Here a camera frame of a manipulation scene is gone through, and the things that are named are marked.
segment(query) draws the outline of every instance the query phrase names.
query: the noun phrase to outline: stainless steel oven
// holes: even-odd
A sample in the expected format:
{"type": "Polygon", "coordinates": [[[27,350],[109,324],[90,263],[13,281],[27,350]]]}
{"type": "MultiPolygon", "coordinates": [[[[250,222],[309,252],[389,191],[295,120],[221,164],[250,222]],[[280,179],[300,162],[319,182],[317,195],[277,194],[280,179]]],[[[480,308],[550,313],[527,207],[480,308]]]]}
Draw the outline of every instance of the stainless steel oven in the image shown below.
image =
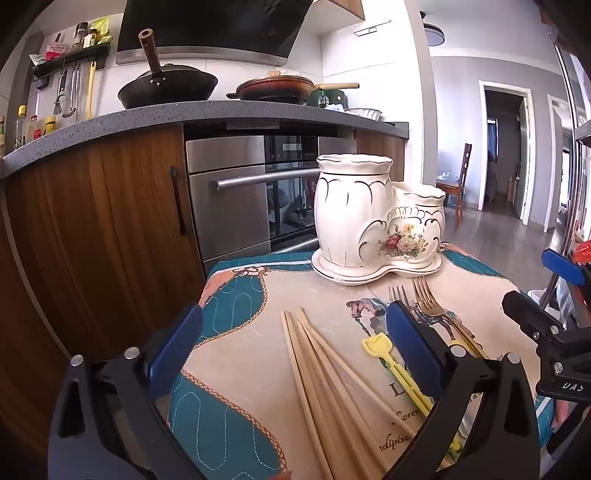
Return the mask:
{"type": "Polygon", "coordinates": [[[220,260],[316,249],[316,158],[357,152],[353,139],[289,135],[206,138],[186,147],[206,272],[220,260]]]}

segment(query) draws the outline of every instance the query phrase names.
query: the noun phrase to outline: door frame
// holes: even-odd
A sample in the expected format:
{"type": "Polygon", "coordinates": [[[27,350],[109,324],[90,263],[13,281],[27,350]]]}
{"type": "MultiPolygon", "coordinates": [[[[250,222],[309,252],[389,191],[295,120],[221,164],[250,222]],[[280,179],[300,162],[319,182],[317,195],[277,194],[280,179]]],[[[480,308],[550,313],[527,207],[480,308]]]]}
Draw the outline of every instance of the door frame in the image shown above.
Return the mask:
{"type": "Polygon", "coordinates": [[[527,163],[527,172],[525,174],[525,192],[524,202],[525,206],[521,210],[521,221],[524,225],[530,219],[531,212],[531,201],[534,197],[534,176],[535,176],[535,117],[534,117],[534,99],[531,94],[531,89],[518,87],[515,85],[508,85],[506,83],[487,82],[486,80],[478,80],[480,87],[480,112],[482,114],[482,173],[480,177],[480,196],[478,200],[478,209],[482,210],[484,206],[484,195],[486,191],[486,174],[488,171],[488,127],[486,120],[488,119],[487,108],[486,108],[486,90],[492,90],[495,92],[510,93],[517,95],[525,99],[525,107],[528,111],[530,120],[530,158],[527,163]]]}
{"type": "Polygon", "coordinates": [[[548,207],[546,208],[546,219],[544,221],[544,233],[548,231],[548,225],[550,224],[550,210],[554,203],[554,187],[556,186],[556,123],[554,122],[554,103],[569,108],[569,103],[565,100],[557,98],[552,95],[548,95],[548,106],[550,107],[550,129],[552,132],[552,170],[550,172],[550,192],[548,195],[548,207]]]}

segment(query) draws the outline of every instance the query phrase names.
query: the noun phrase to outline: wok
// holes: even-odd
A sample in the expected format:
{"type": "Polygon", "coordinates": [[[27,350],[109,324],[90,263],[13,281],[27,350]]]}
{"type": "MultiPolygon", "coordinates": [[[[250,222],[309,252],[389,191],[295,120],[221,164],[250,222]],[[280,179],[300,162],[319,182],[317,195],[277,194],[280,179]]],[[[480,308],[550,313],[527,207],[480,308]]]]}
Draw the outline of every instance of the wok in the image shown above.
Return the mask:
{"type": "Polygon", "coordinates": [[[150,69],[119,91],[125,108],[207,100],[211,96],[217,77],[188,65],[160,66],[152,29],[142,30],[138,37],[150,69]]]}

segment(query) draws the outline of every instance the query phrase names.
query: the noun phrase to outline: cabinet handle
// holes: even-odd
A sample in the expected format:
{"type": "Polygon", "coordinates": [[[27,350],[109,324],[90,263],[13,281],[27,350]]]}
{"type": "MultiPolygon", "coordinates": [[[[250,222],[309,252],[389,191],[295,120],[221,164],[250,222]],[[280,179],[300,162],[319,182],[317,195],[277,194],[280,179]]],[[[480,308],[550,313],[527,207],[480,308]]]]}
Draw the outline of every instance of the cabinet handle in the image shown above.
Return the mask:
{"type": "Polygon", "coordinates": [[[174,165],[169,168],[170,178],[173,181],[173,190],[174,190],[174,201],[177,204],[177,215],[178,215],[178,232],[181,235],[186,235],[187,228],[184,224],[183,219],[183,209],[181,208],[181,196],[178,192],[178,168],[174,165]]]}

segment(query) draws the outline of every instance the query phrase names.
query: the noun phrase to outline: gray wall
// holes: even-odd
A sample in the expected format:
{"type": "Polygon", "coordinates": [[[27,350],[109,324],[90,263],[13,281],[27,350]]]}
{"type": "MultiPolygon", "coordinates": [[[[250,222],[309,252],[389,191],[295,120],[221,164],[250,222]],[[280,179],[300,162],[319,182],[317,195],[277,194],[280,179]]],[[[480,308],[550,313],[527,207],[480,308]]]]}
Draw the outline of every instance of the gray wall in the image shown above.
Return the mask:
{"type": "Polygon", "coordinates": [[[476,57],[433,57],[439,127],[438,171],[459,175],[464,143],[471,143],[472,157],[466,179],[466,201],[478,203],[482,175],[482,114],[479,80],[505,83],[532,91],[536,127],[534,197],[530,220],[544,224],[548,208],[552,168],[552,143],[548,94],[566,99],[560,75],[505,60],[476,57]]]}
{"type": "Polygon", "coordinates": [[[496,118],[499,124],[499,158],[488,167],[496,175],[498,192],[507,193],[509,178],[515,174],[515,165],[521,154],[521,131],[514,113],[496,111],[487,106],[488,118],[496,118]]]}

